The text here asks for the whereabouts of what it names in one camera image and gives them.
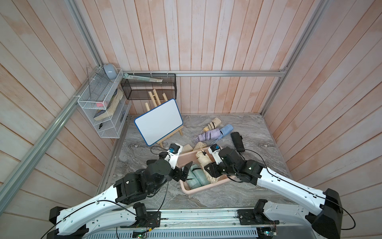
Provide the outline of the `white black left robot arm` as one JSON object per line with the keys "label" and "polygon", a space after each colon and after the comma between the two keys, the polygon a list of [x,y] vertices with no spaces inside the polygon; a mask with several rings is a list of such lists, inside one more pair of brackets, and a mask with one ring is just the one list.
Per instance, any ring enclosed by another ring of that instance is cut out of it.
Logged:
{"label": "white black left robot arm", "polygon": [[72,208],[55,207],[49,220],[53,227],[45,233],[48,239],[83,239],[99,231],[118,226],[158,223],[157,211],[148,215],[142,200],[153,197],[171,180],[185,181],[192,162],[176,166],[178,157],[149,160],[145,169],[126,174],[95,197]]}

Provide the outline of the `pink plastic storage box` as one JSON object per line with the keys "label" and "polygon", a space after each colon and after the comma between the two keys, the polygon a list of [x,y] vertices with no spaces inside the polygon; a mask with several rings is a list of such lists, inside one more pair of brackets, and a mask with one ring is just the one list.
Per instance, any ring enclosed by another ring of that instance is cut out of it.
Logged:
{"label": "pink plastic storage box", "polygon": [[226,175],[220,176],[219,178],[207,176],[207,173],[202,169],[202,165],[199,162],[200,155],[203,159],[209,157],[212,162],[215,162],[208,147],[181,154],[178,158],[177,166],[179,168],[183,168],[190,162],[193,163],[190,169],[191,175],[188,176],[186,181],[180,180],[181,189],[187,195],[211,189],[231,181]]}

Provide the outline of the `beige umbrella with wooden handle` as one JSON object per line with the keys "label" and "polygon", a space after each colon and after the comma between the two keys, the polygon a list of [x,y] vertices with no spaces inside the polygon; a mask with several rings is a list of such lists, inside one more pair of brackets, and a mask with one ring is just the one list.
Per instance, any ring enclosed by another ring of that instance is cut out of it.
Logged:
{"label": "beige umbrella with wooden handle", "polygon": [[214,178],[212,177],[206,170],[205,170],[205,166],[207,166],[208,164],[212,163],[212,160],[211,158],[209,157],[209,155],[205,152],[205,151],[198,151],[197,154],[196,154],[196,158],[198,160],[198,162],[200,163],[200,166],[202,167],[202,169],[204,170],[204,173],[208,179],[208,181],[212,184],[215,184],[218,182],[218,178]]}

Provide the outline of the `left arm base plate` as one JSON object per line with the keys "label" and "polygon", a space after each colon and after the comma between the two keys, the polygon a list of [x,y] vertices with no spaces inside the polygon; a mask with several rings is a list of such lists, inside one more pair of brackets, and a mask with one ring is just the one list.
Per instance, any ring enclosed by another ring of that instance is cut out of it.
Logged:
{"label": "left arm base plate", "polygon": [[161,224],[161,212],[158,210],[147,211],[143,203],[133,205],[136,214],[136,222],[132,225],[134,228],[156,228]]}

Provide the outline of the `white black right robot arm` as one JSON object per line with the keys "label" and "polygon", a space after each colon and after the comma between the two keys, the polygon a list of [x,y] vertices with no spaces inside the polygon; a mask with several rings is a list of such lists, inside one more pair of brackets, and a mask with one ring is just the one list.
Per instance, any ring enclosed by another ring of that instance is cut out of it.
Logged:
{"label": "white black right robot arm", "polygon": [[311,225],[316,233],[327,239],[341,237],[344,209],[337,191],[322,191],[297,183],[271,170],[265,163],[244,160],[229,147],[221,148],[214,144],[209,148],[209,153],[214,158],[213,163],[205,166],[210,176],[235,176],[240,182],[277,192],[304,208],[307,215],[302,220]]}

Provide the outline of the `mint green umbrella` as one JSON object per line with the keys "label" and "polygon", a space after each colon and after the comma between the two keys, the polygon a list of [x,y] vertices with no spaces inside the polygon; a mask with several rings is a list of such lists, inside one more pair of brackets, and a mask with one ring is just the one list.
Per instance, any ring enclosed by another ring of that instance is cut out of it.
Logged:
{"label": "mint green umbrella", "polygon": [[197,177],[195,176],[195,174],[193,173],[193,169],[195,168],[194,165],[192,165],[190,167],[190,170],[189,170],[189,174],[188,174],[188,178],[186,180],[186,183],[188,184],[188,187],[192,190],[192,189],[196,189],[196,188],[199,188],[201,187],[202,185],[200,184],[199,180],[197,179]]}
{"label": "mint green umbrella", "polygon": [[193,164],[191,166],[191,171],[195,175],[196,179],[199,181],[199,183],[202,186],[206,186],[206,185],[210,184],[210,182],[208,181],[208,179],[207,179],[207,177],[206,177],[206,175],[204,173],[204,170],[201,168],[200,165]]}

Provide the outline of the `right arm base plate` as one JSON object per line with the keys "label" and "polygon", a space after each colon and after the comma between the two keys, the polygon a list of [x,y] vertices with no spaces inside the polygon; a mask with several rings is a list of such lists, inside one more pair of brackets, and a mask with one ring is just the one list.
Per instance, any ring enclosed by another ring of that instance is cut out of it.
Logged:
{"label": "right arm base plate", "polygon": [[268,203],[266,199],[260,199],[253,209],[239,209],[237,210],[237,217],[240,225],[277,225],[279,220],[272,221],[264,214],[265,204]]}

